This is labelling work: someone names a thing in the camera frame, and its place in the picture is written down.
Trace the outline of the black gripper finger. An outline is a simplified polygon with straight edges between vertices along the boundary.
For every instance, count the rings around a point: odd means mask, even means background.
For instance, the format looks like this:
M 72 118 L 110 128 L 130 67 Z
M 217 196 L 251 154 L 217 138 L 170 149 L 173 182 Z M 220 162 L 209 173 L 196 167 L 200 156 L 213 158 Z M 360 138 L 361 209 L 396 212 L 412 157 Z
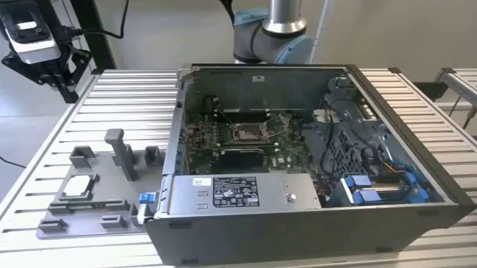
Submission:
M 53 89 L 56 89 L 61 95 L 61 98 L 65 102 L 66 99 L 66 75 L 65 71 L 61 75 L 57 76 L 39 76 L 34 69 L 29 67 L 15 52 L 10 51 L 6 56 L 1 59 L 1 63 L 5 67 L 13 70 L 15 73 L 27 78 L 33 83 L 38 85 L 48 84 Z
M 74 91 L 76 85 L 78 83 L 78 80 L 85 72 L 85 69 L 88 67 L 89 61 L 92 54 L 89 51 L 84 49 L 77 49 L 70 46 L 69 49 L 69 60 L 72 64 L 74 65 L 73 71 L 68 71 L 66 75 L 66 103 L 74 103 L 78 99 L 78 95 Z

